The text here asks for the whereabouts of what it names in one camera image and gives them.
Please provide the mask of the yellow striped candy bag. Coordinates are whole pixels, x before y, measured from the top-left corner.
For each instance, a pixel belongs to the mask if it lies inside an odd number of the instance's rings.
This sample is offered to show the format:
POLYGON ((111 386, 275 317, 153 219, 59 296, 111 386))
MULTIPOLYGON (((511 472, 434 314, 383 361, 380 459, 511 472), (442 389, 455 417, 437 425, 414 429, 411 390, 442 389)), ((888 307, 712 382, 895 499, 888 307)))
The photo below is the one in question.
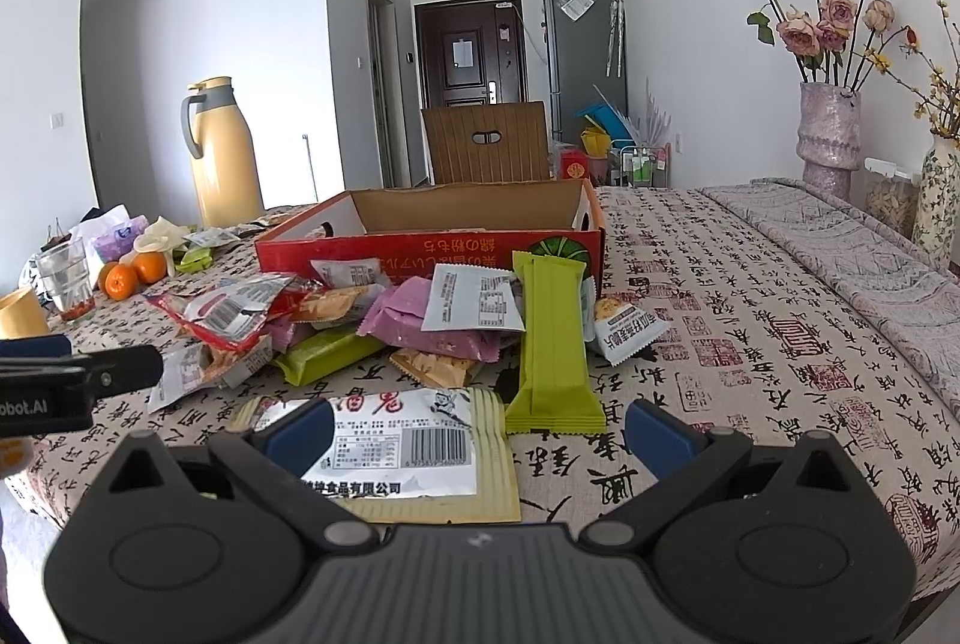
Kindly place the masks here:
MULTIPOLYGON (((521 520, 503 403, 480 387, 331 397, 335 438, 304 477, 371 524, 516 524, 521 520)), ((228 423, 251 440, 275 397, 247 400, 228 423)))

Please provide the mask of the long green snack bar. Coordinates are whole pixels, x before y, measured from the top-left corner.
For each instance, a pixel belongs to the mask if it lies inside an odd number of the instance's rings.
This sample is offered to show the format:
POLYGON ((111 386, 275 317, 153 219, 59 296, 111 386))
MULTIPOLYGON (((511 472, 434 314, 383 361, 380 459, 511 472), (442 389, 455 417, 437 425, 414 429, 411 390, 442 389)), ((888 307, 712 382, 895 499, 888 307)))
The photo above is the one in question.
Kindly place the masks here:
POLYGON ((523 285, 524 332, 519 389, 506 407, 506 431, 523 435, 597 435, 605 431, 601 402, 590 387, 581 309, 582 262, 512 252, 523 285))

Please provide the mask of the oat crisp snack packet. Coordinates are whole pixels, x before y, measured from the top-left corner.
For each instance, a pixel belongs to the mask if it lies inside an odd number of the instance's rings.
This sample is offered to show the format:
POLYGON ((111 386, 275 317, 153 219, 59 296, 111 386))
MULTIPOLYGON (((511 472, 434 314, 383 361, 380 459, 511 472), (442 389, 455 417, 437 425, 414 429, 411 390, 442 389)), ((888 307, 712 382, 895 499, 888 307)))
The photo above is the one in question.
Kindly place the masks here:
POLYGON ((633 302, 602 298, 594 306, 594 345, 612 366, 640 353, 669 330, 667 320, 633 302))

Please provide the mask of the red white snack bag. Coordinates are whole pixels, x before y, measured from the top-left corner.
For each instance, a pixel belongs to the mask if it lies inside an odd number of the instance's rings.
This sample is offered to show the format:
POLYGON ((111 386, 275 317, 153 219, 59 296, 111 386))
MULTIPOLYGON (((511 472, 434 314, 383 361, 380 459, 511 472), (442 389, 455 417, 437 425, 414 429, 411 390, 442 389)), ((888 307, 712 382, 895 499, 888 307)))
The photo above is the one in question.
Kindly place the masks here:
POLYGON ((272 317, 293 309, 295 298, 286 293, 291 283, 290 275, 260 273, 195 295, 164 291, 149 296, 148 302, 206 345, 245 353, 256 345, 272 317))

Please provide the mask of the white label snack packet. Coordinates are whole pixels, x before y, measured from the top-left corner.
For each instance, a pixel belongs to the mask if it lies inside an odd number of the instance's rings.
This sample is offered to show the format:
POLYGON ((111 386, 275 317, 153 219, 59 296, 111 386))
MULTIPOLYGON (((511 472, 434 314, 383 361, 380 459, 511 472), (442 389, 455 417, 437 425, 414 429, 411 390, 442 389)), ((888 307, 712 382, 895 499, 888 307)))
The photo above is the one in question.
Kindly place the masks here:
POLYGON ((511 270, 438 263, 421 329, 427 332, 480 330, 524 332, 511 270))

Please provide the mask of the clear drinking glass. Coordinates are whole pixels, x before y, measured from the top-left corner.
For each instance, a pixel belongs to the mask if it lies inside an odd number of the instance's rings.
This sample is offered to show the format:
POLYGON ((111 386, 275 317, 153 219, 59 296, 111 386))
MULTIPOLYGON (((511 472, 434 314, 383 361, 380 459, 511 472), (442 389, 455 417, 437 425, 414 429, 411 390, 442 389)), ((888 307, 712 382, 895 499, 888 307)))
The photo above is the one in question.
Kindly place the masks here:
POLYGON ((46 295, 64 322, 78 319, 94 307, 85 245, 69 239, 39 252, 37 272, 46 295))

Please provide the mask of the orange fruit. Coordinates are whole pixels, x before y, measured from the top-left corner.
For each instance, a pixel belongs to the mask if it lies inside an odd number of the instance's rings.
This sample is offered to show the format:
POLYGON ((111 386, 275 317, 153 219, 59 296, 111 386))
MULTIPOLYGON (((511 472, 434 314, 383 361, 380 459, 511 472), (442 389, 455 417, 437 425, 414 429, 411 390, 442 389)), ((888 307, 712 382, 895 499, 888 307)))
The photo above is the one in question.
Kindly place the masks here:
POLYGON ((104 269, 101 291, 112 301, 124 301, 135 295, 139 288, 139 273, 132 265, 113 263, 104 269))
POLYGON ((161 252, 140 252, 133 257, 132 268, 141 284, 158 283, 167 277, 166 256, 161 252))

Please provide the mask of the purple tissue pack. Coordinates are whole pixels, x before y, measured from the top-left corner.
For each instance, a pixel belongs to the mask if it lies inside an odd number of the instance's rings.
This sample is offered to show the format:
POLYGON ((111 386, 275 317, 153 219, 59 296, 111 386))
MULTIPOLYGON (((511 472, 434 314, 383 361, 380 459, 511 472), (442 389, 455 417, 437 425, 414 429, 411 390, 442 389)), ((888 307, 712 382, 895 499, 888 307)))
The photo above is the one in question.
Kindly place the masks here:
POLYGON ((148 226, 145 215, 112 226, 86 243, 86 254, 96 256, 101 262, 116 262, 133 251, 133 243, 148 226))

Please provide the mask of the small green packet far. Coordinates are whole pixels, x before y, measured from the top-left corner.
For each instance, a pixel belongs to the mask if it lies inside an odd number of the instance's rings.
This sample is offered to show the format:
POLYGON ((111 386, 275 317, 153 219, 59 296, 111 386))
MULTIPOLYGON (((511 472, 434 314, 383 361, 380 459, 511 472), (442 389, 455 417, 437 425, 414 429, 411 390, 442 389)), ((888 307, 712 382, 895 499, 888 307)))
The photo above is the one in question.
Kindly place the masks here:
POLYGON ((174 270, 181 275, 203 272, 213 265, 213 251, 210 247, 189 247, 174 260, 174 270))

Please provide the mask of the pink grey folded blanket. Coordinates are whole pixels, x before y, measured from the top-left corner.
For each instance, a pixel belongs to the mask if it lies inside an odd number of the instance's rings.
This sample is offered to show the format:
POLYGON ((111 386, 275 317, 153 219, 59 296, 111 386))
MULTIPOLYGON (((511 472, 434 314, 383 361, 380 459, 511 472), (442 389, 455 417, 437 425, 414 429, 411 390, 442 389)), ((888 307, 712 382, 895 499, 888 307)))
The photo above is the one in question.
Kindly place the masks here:
POLYGON ((704 195, 828 284, 957 412, 957 277, 884 223, 802 181, 755 179, 704 195))

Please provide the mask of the pink textured vase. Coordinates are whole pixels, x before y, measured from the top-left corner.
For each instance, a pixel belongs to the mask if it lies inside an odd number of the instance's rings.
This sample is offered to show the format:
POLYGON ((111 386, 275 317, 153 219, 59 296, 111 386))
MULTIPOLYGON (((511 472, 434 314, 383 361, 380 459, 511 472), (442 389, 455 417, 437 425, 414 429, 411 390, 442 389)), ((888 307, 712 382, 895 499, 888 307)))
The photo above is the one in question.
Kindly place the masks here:
POLYGON ((797 156, 802 181, 848 200, 861 167, 861 96, 844 86, 800 85, 797 156))

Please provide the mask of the floral white vase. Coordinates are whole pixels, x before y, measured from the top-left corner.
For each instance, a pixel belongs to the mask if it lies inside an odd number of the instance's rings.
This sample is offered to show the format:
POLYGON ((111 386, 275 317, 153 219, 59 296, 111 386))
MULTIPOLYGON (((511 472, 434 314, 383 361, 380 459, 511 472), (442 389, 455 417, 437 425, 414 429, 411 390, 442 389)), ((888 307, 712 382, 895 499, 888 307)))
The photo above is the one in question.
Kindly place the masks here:
POLYGON ((958 224, 958 143, 934 135, 923 161, 911 240, 940 270, 949 267, 958 224))

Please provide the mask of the dark brown entrance door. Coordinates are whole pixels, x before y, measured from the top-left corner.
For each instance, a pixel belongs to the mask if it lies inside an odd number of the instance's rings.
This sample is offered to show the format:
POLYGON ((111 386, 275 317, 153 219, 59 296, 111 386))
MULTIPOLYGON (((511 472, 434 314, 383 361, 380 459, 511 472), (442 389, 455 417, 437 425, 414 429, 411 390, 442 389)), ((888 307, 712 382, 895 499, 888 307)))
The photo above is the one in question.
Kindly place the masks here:
POLYGON ((444 0, 413 9, 423 107, 527 101, 521 0, 444 0))

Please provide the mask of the dried pink roses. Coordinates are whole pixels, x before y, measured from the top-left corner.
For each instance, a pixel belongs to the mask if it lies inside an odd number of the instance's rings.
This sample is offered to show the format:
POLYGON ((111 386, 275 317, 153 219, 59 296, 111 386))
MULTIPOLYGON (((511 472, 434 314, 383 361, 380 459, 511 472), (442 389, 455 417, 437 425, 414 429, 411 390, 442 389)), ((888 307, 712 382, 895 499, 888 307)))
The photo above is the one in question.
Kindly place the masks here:
POLYGON ((815 0, 811 10, 765 0, 747 17, 760 43, 779 44, 805 83, 823 82, 859 93, 872 72, 889 72, 887 47, 900 39, 916 52, 916 29, 900 25, 889 0, 815 0))

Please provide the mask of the yellow dried flower branches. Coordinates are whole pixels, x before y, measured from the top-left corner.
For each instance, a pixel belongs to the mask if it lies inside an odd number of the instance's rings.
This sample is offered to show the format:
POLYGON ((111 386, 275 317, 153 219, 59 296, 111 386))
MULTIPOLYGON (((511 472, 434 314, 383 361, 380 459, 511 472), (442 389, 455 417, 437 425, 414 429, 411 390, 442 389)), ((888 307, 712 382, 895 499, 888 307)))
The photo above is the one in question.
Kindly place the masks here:
POLYGON ((952 17, 949 0, 934 0, 939 26, 946 35, 949 58, 939 62, 924 49, 918 29, 911 25, 892 26, 884 38, 867 39, 859 54, 866 62, 867 73, 889 78, 898 88, 913 96, 913 117, 926 121, 932 135, 949 142, 958 142, 958 22, 952 17), (893 54, 924 67, 926 85, 901 77, 896 72, 893 54))

